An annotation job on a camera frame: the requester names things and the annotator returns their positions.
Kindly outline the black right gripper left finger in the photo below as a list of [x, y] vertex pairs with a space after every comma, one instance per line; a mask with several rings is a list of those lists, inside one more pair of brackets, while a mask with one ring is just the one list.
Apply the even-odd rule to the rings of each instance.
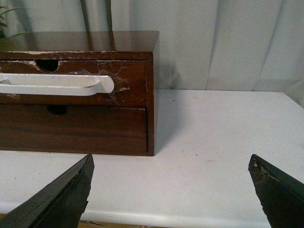
[[88, 154], [0, 219], [2, 228], [76, 228], [88, 204], [94, 172]]

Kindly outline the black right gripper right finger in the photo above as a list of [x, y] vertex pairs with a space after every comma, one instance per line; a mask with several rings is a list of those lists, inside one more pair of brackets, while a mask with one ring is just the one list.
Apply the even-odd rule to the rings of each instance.
[[304, 184], [266, 160], [251, 155], [248, 170], [272, 228], [304, 226]]

